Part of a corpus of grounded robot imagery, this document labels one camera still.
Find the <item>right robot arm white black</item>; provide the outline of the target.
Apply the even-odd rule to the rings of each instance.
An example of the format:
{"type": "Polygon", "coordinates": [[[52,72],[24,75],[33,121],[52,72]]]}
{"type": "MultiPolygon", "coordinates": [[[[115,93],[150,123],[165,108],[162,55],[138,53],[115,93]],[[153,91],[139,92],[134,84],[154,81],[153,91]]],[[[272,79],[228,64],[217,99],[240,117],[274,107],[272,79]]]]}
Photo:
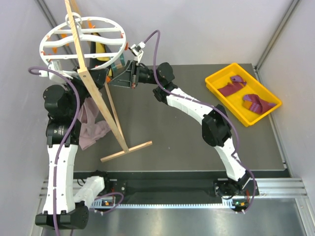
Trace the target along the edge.
{"type": "Polygon", "coordinates": [[[134,89],[139,83],[155,84],[153,93],[157,101],[184,112],[201,125],[203,140],[215,148],[226,169],[228,180],[224,185],[234,194],[242,194],[248,188],[251,173],[238,157],[231,132],[233,126],[224,106],[210,106],[198,101],[176,86],[174,79],[172,66],[167,62],[149,69],[143,63],[129,60],[113,75],[109,85],[134,89]]]}

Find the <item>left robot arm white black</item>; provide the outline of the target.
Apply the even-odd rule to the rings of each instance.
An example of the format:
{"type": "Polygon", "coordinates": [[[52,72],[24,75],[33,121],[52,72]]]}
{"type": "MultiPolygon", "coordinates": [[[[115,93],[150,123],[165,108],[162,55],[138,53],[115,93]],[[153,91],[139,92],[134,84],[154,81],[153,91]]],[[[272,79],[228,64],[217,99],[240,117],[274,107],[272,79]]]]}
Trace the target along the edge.
{"type": "Polygon", "coordinates": [[[34,66],[29,72],[39,76],[48,73],[61,80],[43,93],[49,118],[46,129],[49,179],[46,201],[42,213],[35,217],[35,224],[55,230],[57,235],[60,230],[84,229],[92,203],[112,188],[107,173],[95,171],[78,192],[73,193],[74,161],[81,130],[78,117],[89,92],[79,79],[71,79],[52,69],[34,66]]]}

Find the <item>pink sock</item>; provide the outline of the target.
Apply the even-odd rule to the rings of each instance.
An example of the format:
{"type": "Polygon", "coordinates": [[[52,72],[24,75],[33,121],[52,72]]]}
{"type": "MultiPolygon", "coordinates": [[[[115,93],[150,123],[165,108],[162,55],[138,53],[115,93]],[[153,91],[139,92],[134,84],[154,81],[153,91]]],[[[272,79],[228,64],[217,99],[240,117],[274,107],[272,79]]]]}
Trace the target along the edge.
{"type": "Polygon", "coordinates": [[[99,108],[91,97],[85,99],[78,114],[78,120],[81,122],[79,146],[86,150],[104,137],[111,128],[105,120],[96,122],[99,114],[99,108]]]}

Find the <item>white round clip hanger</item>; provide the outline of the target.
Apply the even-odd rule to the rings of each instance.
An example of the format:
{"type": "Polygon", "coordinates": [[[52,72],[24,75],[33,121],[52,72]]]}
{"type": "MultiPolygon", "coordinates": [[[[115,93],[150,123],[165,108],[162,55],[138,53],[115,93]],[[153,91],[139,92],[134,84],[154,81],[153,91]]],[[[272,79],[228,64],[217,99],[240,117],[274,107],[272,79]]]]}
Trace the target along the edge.
{"type": "Polygon", "coordinates": [[[83,59],[107,58],[108,60],[93,68],[100,70],[111,66],[125,51],[127,46],[126,33],[121,25],[117,22],[104,17],[81,17],[78,13],[73,12],[76,30],[72,29],[70,19],[65,17],[65,22],[51,29],[43,37],[39,44],[39,54],[42,61],[48,65],[54,60],[79,60],[79,54],[59,54],[53,52],[48,54],[48,49],[55,51],[63,46],[82,46],[83,43],[102,44],[113,47],[112,52],[92,52],[84,53],[81,50],[83,59]]]}

